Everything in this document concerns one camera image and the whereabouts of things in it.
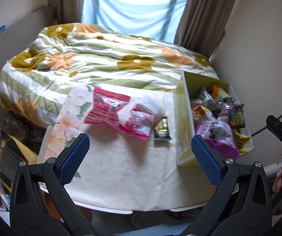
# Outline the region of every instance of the cardboard box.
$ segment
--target cardboard box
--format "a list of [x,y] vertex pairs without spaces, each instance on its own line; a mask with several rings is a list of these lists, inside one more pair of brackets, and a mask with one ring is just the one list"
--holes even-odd
[[[177,165],[180,167],[199,166],[190,146],[191,139],[195,135],[190,99],[198,98],[203,86],[211,93],[212,82],[216,82],[222,87],[232,97],[235,104],[240,104],[238,97],[229,83],[204,75],[183,72],[181,83],[174,92],[176,131],[179,143],[177,146]],[[241,129],[241,133],[251,136],[245,114],[243,114],[243,117],[246,127]],[[244,148],[240,149],[240,155],[250,152],[253,148],[252,139],[250,139],[244,145]]]

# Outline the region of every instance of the striped bedding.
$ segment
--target striped bedding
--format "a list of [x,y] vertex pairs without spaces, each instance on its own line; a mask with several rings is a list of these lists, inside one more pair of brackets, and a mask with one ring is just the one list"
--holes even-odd
[[208,59],[171,43],[97,25],[55,25],[3,67],[0,102],[47,127],[78,82],[173,92],[182,70],[217,78]]

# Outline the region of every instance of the snack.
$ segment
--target snack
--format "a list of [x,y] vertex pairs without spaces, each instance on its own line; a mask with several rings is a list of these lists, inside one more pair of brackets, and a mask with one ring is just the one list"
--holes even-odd
[[134,98],[94,88],[93,98],[93,107],[84,123],[105,123],[142,140],[149,138],[155,118],[161,113],[157,101],[148,96]]
[[219,120],[202,122],[196,129],[196,135],[201,135],[209,146],[218,150],[224,158],[239,156],[232,130],[225,122]]
[[212,112],[203,106],[197,105],[191,110],[194,125],[197,126],[199,122],[205,122],[207,120],[215,120]]
[[244,128],[243,107],[242,104],[219,102],[221,111],[217,120],[227,123],[232,129]]
[[233,131],[233,139],[234,139],[235,144],[236,144],[236,146],[239,150],[239,149],[244,147],[244,144],[246,144],[248,142],[248,140],[251,139],[251,137],[245,136],[241,133]]
[[154,127],[154,140],[168,141],[171,140],[168,131],[167,117],[163,117]]
[[195,108],[198,105],[202,105],[202,100],[199,98],[191,99],[190,100],[191,109]]
[[231,96],[228,95],[216,82],[212,83],[211,96],[215,102],[233,103]]
[[202,106],[208,108],[210,111],[219,109],[216,102],[213,100],[211,95],[207,92],[205,87],[202,87],[200,95],[199,95],[199,99],[202,100]]

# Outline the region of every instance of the light blue curtain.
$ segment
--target light blue curtain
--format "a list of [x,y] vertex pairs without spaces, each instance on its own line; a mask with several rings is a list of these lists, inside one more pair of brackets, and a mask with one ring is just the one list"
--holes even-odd
[[82,22],[173,42],[187,0],[84,0]]

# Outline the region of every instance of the black snack packet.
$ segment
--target black snack packet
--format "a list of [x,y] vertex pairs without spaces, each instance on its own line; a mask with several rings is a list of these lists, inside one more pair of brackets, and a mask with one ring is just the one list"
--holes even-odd
[[154,127],[154,140],[169,141],[171,140],[168,131],[167,117],[162,117]]

